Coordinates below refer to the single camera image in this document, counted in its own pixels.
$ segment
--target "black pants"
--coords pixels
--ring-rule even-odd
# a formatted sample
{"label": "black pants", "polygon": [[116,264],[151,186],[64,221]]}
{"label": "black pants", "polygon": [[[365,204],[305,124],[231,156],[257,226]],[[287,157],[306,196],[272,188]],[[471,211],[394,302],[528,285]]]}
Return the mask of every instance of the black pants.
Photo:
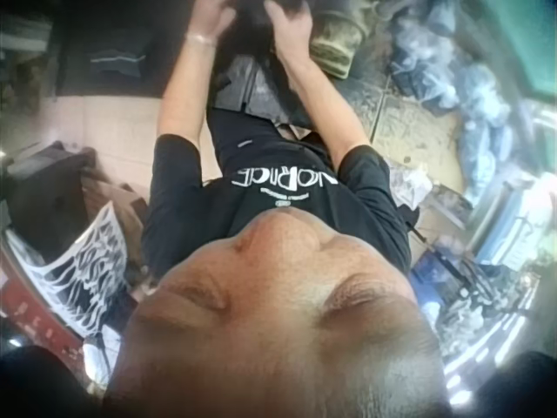
{"label": "black pants", "polygon": [[[236,111],[210,109],[207,112],[207,124],[215,145],[218,166],[224,175],[238,170],[241,165],[238,161],[245,160],[245,156],[253,152],[253,145],[290,142],[280,136],[271,121]],[[318,133],[312,132],[298,143],[332,169],[331,158]]]}

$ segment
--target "red object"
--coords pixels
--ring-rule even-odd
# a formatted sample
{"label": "red object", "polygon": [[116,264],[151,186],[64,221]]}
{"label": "red object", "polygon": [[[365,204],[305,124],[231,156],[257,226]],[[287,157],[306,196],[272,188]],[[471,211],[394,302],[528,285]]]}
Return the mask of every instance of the red object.
{"label": "red object", "polygon": [[27,279],[5,242],[0,254],[0,307],[22,334],[84,376],[83,342],[51,311]]}

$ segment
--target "hand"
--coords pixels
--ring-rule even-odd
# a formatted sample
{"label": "hand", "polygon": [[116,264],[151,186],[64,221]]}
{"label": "hand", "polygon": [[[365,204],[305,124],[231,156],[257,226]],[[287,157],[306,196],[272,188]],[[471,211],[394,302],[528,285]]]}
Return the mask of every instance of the hand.
{"label": "hand", "polygon": [[307,2],[302,4],[300,11],[290,16],[272,0],[265,0],[265,9],[272,21],[278,59],[283,64],[309,59],[313,20]]}
{"label": "hand", "polygon": [[196,0],[188,27],[188,35],[201,36],[216,43],[236,18],[229,0]]}

